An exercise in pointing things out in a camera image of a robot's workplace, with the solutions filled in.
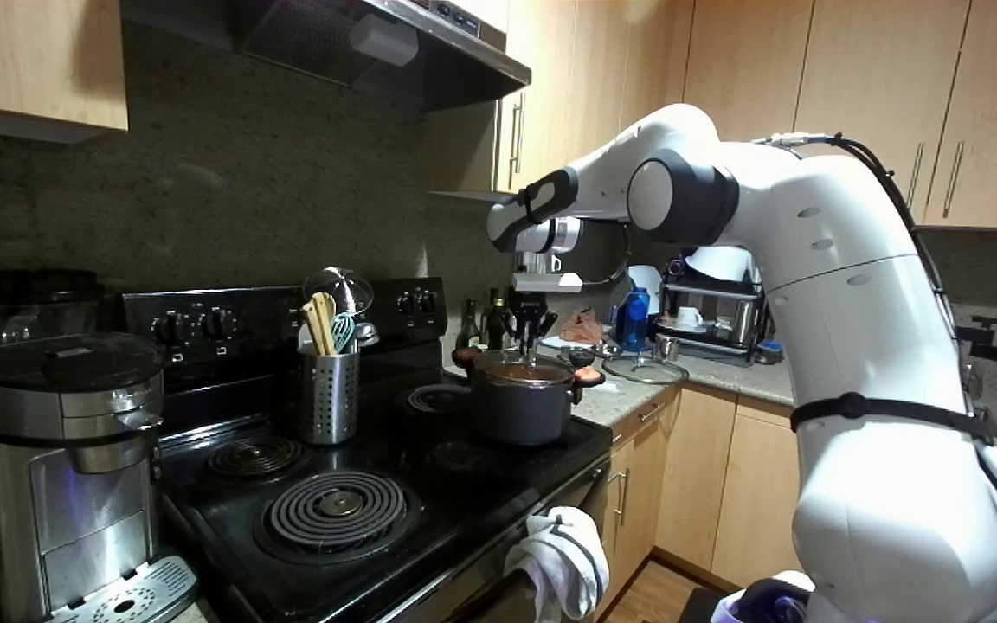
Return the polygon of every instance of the stove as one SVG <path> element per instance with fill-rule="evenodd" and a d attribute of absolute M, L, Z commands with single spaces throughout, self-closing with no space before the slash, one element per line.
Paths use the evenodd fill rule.
<path fill-rule="evenodd" d="M 450 619 L 502 581 L 522 520 L 582 507 L 610 430 L 571 418 L 552 447 L 499 447 L 472 417 L 417 412 L 443 382 L 440 282 L 379 282 L 361 353 L 358 435 L 295 432 L 299 289 L 126 293 L 132 334 L 166 353 L 157 443 L 162 536 L 224 619 Z"/>

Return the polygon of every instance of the black pot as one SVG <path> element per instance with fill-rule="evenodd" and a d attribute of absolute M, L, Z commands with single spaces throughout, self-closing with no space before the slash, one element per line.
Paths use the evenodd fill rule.
<path fill-rule="evenodd" d="M 564 435 L 582 383 L 557 363 L 489 362 L 472 370 L 475 430 L 496 443 L 542 447 Z"/>

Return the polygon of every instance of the stainless steel coffee maker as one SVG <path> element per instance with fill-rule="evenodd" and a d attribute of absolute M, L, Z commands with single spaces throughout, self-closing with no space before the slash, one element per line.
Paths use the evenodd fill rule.
<path fill-rule="evenodd" d="M 157 557 L 162 363 L 119 337 L 0 347 L 0 619 L 162 619 L 195 593 Z"/>

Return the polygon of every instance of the kitchen counter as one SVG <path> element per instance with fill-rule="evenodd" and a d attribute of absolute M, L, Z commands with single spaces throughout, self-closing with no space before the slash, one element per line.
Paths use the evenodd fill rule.
<path fill-rule="evenodd" d="M 789 367 L 748 367 L 748 363 L 722 363 L 711 356 L 675 356 L 675 367 L 685 367 L 689 378 L 679 383 L 719 387 L 744 398 L 763 398 L 777 404 L 794 404 Z M 997 362 L 981 362 L 984 370 L 984 403 L 991 410 L 991 424 L 997 426 Z M 679 387 L 679 383 L 642 383 L 610 375 L 605 383 L 584 387 L 582 403 L 571 410 L 576 417 L 614 426 L 649 398 Z"/>

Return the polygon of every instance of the towel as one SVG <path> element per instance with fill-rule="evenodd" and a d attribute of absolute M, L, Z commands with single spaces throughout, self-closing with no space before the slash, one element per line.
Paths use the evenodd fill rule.
<path fill-rule="evenodd" d="M 511 573 L 525 573 L 537 590 L 537 623 L 590 619 L 610 590 L 599 528 L 576 507 L 525 516 L 525 536 L 504 554 Z"/>

